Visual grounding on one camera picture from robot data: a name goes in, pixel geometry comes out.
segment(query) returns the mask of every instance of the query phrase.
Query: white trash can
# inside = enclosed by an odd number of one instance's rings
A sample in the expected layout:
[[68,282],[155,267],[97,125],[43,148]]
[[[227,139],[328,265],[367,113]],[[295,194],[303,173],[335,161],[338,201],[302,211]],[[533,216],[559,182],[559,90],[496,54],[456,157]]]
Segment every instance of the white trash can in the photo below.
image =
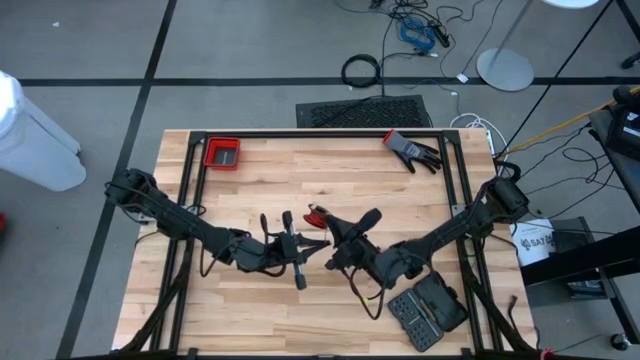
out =
[[0,71],[0,169],[64,191],[87,177],[79,151],[71,135],[24,97],[18,80]]

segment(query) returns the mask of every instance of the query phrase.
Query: wooden table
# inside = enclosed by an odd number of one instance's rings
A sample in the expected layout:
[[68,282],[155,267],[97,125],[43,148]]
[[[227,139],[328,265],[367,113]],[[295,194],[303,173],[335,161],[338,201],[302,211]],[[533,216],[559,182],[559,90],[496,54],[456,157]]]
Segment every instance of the wooden table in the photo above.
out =
[[[189,130],[165,132],[154,172],[158,187],[174,200],[189,133]],[[460,136],[475,194],[483,182],[495,175],[489,147],[482,130],[460,130]],[[434,139],[415,140],[437,147]],[[449,157],[457,179],[452,151]],[[368,234],[370,240],[383,249],[401,240],[421,237],[450,218],[443,176],[432,175],[420,165],[415,175],[410,174],[377,138],[242,139],[240,160],[237,171],[207,170],[202,205],[208,211],[202,218],[217,226],[247,229],[259,239],[262,238],[260,213],[266,214],[271,231],[281,231],[281,214],[291,210],[297,231],[309,238],[331,240],[330,233],[319,231],[302,220],[311,202],[351,221],[377,207],[383,217]],[[197,165],[192,170],[192,183]],[[190,186],[187,204],[191,204],[194,188]],[[456,182],[456,192],[461,194],[459,182]],[[155,226],[143,227],[141,235],[153,230]],[[509,238],[508,228],[497,225],[496,235]],[[114,348],[130,341],[156,305],[167,246],[167,239],[159,234],[138,245]],[[202,278],[198,273],[199,246],[196,242],[180,338],[181,353],[196,347],[199,354],[416,354],[386,307],[381,318],[372,321],[344,277],[338,271],[324,268],[333,253],[331,247],[314,255],[304,266],[308,288],[298,291],[291,268],[281,278],[274,279],[262,274],[245,274],[238,271],[235,264],[216,264],[211,274]],[[511,295],[519,298],[513,312],[515,322],[525,340],[535,344],[533,321],[514,249],[489,237],[485,257],[495,302],[506,315]],[[205,256],[205,266],[210,259]],[[456,289],[464,304],[454,243],[435,254],[434,266],[448,285]],[[356,276],[356,284],[361,291],[376,293],[377,285],[364,273],[360,275]],[[402,277],[398,285],[387,292],[385,300],[392,299],[413,282]],[[484,344],[491,348],[485,312],[481,304],[477,304]],[[170,309],[167,314],[169,321],[165,321],[161,348],[168,344],[173,311]],[[473,348],[468,321],[447,333],[424,354],[459,355],[462,347]]]

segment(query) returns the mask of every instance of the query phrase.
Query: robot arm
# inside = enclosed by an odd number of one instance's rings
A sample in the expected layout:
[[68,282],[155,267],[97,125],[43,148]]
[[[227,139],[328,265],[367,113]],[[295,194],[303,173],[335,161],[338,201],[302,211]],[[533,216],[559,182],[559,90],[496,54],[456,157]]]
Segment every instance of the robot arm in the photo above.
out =
[[496,177],[484,183],[476,200],[451,220],[420,239],[394,244],[381,251],[364,234],[380,220],[377,209],[369,211],[356,224],[327,216],[336,252],[325,267],[365,270],[381,287],[391,289],[405,275],[414,278],[424,265],[431,267],[433,253],[450,242],[468,235],[483,238],[491,234],[494,222],[514,222],[527,213],[527,197],[508,179]]
[[[124,170],[107,184],[107,199],[128,213],[141,213],[157,220],[158,231],[174,239],[196,238],[205,250],[218,262],[231,265],[233,261],[244,272],[262,272],[272,267],[294,264],[296,285],[306,287],[301,265],[318,250],[329,245],[328,241],[311,240],[294,234],[290,212],[283,213],[286,231],[269,233],[264,215],[261,216],[265,242],[262,243],[244,230],[212,226],[197,215],[171,201],[156,186],[150,174],[137,169]],[[307,247],[298,251],[298,247]]]

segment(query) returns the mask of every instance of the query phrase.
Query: black floor mat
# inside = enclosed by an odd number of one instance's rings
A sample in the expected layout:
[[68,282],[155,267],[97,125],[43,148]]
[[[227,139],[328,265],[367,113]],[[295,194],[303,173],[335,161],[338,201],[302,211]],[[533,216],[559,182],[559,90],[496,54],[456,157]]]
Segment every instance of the black floor mat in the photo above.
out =
[[297,104],[299,128],[433,127],[420,95]]

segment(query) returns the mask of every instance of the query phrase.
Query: black glove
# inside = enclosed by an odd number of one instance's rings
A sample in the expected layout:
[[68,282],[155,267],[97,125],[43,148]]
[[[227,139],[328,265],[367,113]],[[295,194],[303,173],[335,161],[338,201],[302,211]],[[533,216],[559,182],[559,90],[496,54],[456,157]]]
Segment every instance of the black glove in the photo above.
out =
[[436,173],[436,169],[440,169],[442,160],[434,155],[439,152],[430,146],[409,141],[395,130],[389,131],[387,136],[384,137],[383,142],[389,149],[393,150],[412,174],[416,172],[416,169],[411,163],[412,161],[419,162],[426,166],[433,174]]

